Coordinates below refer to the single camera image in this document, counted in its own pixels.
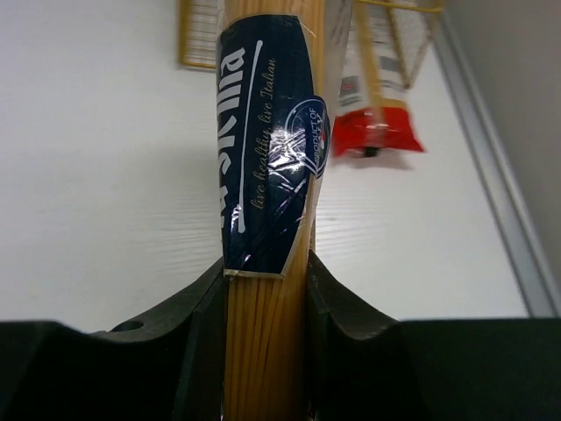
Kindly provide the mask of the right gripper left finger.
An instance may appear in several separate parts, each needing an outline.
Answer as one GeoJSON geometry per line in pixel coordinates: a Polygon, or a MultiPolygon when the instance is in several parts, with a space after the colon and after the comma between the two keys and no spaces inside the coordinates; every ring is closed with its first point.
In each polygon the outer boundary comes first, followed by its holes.
{"type": "Polygon", "coordinates": [[[218,420],[227,292],[216,262],[109,331],[2,323],[2,419],[218,420]]]}

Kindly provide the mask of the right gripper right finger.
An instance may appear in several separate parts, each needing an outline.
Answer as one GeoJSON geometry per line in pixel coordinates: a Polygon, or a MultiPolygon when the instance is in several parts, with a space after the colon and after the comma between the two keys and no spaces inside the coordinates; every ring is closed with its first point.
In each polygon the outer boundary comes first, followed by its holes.
{"type": "Polygon", "coordinates": [[[307,353],[318,420],[557,420],[556,318],[398,321],[309,256],[307,353]]]}

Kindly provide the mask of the dark blue spaghetti bag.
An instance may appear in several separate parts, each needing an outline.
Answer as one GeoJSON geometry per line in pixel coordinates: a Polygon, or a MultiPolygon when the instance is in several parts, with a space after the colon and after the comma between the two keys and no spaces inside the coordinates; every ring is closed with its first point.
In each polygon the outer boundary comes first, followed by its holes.
{"type": "Polygon", "coordinates": [[[228,280],[224,418],[303,420],[305,277],[330,137],[323,1],[227,1],[217,144],[228,280]]]}

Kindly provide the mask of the red white spaghetti bag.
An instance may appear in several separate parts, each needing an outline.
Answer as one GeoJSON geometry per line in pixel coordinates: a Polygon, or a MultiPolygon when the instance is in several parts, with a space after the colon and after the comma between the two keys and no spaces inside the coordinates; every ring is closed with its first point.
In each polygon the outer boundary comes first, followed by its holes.
{"type": "Polygon", "coordinates": [[[374,156],[382,149],[423,153],[411,122],[397,44],[387,8],[356,3],[344,58],[335,157],[374,156]]]}

